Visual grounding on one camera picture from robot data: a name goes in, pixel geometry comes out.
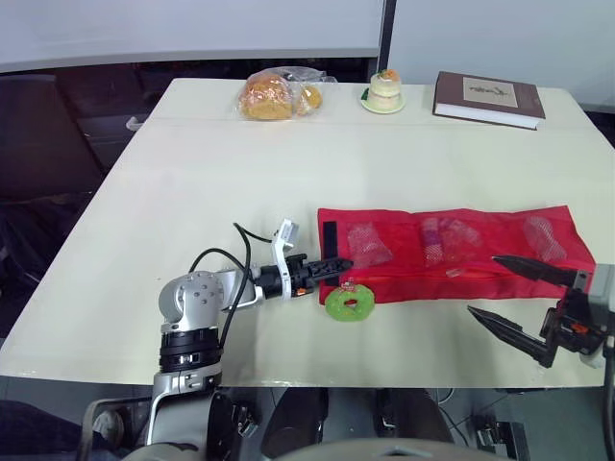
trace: book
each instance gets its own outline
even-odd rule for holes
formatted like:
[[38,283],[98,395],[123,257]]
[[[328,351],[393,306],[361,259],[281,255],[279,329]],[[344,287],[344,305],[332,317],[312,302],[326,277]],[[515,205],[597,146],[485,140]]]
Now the book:
[[433,115],[536,130],[545,119],[536,85],[440,72]]

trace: orange part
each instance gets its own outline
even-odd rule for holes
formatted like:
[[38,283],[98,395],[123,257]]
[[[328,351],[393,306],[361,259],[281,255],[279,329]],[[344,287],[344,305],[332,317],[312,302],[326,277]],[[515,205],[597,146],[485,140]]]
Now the orange part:
[[579,334],[585,334],[587,331],[589,331],[588,327],[586,327],[585,325],[581,325],[581,324],[572,324],[571,328],[573,329],[575,333],[579,333]]

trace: book cover illustration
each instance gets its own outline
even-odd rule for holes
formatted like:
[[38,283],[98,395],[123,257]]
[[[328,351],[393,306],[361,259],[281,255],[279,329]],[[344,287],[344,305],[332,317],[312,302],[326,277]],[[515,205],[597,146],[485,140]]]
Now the book cover illustration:
[[519,108],[513,84],[463,77],[463,99],[476,103]]

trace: red mesh bag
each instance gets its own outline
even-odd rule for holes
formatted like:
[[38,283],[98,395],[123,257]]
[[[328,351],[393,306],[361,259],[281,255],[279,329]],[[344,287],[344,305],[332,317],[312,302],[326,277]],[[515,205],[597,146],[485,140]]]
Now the red mesh bag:
[[321,303],[349,278],[374,291],[377,303],[559,298],[563,288],[516,276],[491,256],[525,256],[589,272],[595,267],[566,206],[517,213],[321,208],[318,227],[322,257],[358,262],[340,279],[321,283]]

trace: green donut toy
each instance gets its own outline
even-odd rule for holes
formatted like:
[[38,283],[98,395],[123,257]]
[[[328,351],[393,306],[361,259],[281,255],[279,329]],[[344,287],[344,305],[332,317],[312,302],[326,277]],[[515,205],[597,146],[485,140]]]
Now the green donut toy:
[[327,313],[335,320],[358,322],[365,320],[374,310],[374,292],[364,285],[355,285],[354,288],[354,291],[336,288],[325,300]]

